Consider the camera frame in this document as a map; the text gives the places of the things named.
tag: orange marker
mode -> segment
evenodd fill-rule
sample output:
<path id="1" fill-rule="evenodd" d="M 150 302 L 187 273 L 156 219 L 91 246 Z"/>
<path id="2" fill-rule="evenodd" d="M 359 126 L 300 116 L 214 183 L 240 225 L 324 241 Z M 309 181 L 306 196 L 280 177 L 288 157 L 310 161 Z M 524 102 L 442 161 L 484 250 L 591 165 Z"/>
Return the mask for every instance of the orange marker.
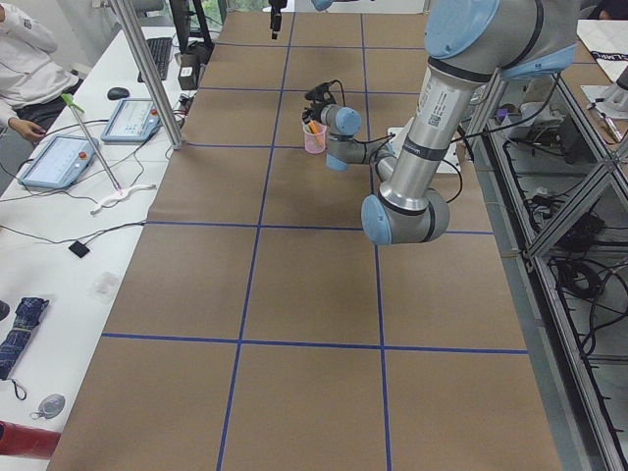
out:
<path id="1" fill-rule="evenodd" d="M 310 131 L 316 137 L 316 140 L 318 141 L 319 145 L 321 145 L 322 147 L 325 146 L 325 138 L 321 134 L 322 130 L 318 127 L 318 124 L 315 121 L 310 121 L 307 124 L 307 127 L 310 128 Z"/>

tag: umbrella strap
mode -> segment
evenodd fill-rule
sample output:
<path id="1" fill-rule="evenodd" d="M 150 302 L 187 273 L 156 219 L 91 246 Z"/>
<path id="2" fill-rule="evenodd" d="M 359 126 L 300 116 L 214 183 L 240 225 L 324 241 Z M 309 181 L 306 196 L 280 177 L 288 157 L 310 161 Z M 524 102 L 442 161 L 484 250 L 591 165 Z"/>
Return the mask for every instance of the umbrella strap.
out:
<path id="1" fill-rule="evenodd" d="M 16 397 L 19 400 L 25 400 L 26 399 L 27 392 L 26 392 L 26 388 L 24 386 L 22 386 L 16 380 L 13 380 L 11 378 L 7 378 L 6 381 L 10 381 L 11 383 L 13 383 L 13 389 L 14 389 L 14 391 L 16 393 Z"/>

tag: monitor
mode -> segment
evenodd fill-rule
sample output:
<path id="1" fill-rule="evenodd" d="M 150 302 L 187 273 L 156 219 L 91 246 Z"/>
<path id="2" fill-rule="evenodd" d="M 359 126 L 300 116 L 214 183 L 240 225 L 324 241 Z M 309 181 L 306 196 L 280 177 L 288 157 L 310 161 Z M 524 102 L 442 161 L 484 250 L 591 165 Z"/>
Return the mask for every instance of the monitor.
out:
<path id="1" fill-rule="evenodd" d="M 170 11 L 173 15 L 175 29 L 177 30 L 179 51 L 182 54 L 186 54 L 192 17 L 192 11 L 189 8 L 189 0 L 170 0 Z"/>
<path id="2" fill-rule="evenodd" d="M 203 11 L 202 0 L 170 0 L 170 10 L 173 15 L 173 23 L 177 30 L 179 51 L 182 54 L 194 54 L 200 64 L 207 64 L 214 50 L 214 43 L 209 36 L 209 27 Z M 191 31 L 191 19 L 196 16 L 200 34 Z M 202 37 L 202 41 L 189 42 L 194 35 Z"/>

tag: small black box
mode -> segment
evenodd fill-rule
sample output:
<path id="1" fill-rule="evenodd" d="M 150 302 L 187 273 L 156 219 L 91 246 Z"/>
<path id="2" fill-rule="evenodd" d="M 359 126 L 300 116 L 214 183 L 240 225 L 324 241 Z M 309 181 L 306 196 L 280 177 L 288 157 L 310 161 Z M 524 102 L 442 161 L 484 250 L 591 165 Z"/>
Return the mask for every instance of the small black box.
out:
<path id="1" fill-rule="evenodd" d="M 68 247 L 70 251 L 78 258 L 82 258 L 89 253 L 87 245 L 80 243 L 78 240 Z"/>
<path id="2" fill-rule="evenodd" d="M 195 54 L 180 56 L 179 86 L 181 90 L 195 90 L 198 87 L 198 57 Z"/>

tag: pen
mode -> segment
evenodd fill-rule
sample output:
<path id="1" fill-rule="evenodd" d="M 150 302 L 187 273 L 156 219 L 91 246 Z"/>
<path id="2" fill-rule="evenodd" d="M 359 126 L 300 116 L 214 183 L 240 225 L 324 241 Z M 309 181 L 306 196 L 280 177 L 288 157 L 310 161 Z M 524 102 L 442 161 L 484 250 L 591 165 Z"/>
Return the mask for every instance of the pen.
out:
<path id="1" fill-rule="evenodd" d="M 325 145 L 325 138 L 324 135 L 321 134 L 322 130 L 318 127 L 318 124 L 311 120 L 307 123 L 307 127 L 309 127 L 310 132 L 312 132 L 312 134 L 314 134 L 314 136 L 316 137 L 316 140 L 318 141 L 319 145 L 324 146 Z"/>
<path id="2" fill-rule="evenodd" d="M 623 138 L 623 135 L 621 135 L 621 132 L 619 131 L 619 129 L 615 125 L 615 121 L 613 121 L 611 118 L 609 118 L 606 113 L 603 113 L 602 111 L 600 111 L 595 103 L 592 103 L 589 106 L 589 109 L 592 109 L 592 108 L 594 110 L 596 110 L 596 112 L 598 113 L 598 116 L 600 117 L 600 119 L 602 119 L 602 121 L 604 121 L 604 123 L 606 124 L 608 132 L 610 133 L 612 138 L 615 140 L 615 142 L 621 142 L 621 139 Z"/>

